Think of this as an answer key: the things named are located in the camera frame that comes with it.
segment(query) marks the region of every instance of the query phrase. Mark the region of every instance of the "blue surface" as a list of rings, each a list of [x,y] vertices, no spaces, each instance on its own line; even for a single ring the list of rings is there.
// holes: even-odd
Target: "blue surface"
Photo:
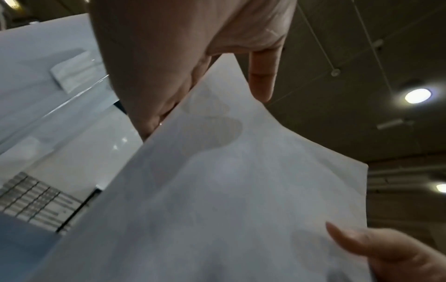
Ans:
[[[59,239],[54,232],[0,214],[1,281],[24,281]]]

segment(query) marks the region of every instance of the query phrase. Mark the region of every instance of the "grid pattern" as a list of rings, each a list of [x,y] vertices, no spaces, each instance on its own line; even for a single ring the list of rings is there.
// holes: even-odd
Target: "grid pattern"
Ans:
[[[0,188],[0,210],[10,216],[50,231],[65,234],[87,204],[39,181],[24,172],[14,176]]]

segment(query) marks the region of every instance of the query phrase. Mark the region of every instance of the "ceiling light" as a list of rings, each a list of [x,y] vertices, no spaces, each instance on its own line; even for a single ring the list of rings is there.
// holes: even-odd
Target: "ceiling light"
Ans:
[[[438,184],[437,190],[441,193],[446,193],[446,184]]]
[[[425,88],[420,88],[420,89],[413,90],[413,91],[409,92],[406,95],[405,99],[408,103],[418,104],[418,103],[426,101],[427,99],[430,98],[430,96],[432,96],[432,93],[429,90],[427,90]]]
[[[19,10],[20,9],[20,3],[17,2],[17,0],[4,0],[6,4],[8,4],[8,6],[10,6],[12,9],[14,10]]]

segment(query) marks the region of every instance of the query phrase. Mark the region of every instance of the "ceiling fixture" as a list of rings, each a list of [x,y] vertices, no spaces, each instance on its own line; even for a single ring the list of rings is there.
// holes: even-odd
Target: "ceiling fixture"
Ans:
[[[10,6],[11,9],[19,10],[20,9],[20,3],[17,0],[4,0],[8,6]]]
[[[418,104],[426,101],[432,96],[432,93],[426,88],[420,88],[409,92],[405,99],[410,104]]]
[[[438,184],[437,190],[441,193],[446,193],[446,184]]]

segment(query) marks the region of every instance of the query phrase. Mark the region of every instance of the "hand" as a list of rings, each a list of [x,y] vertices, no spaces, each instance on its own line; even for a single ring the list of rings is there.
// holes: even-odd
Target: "hand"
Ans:
[[[206,72],[210,56],[250,53],[249,86],[271,98],[296,0],[90,0],[113,88],[146,139]]]
[[[327,231],[343,249],[366,256],[378,281],[446,281],[446,257],[401,232],[341,230],[331,223],[327,223]]]

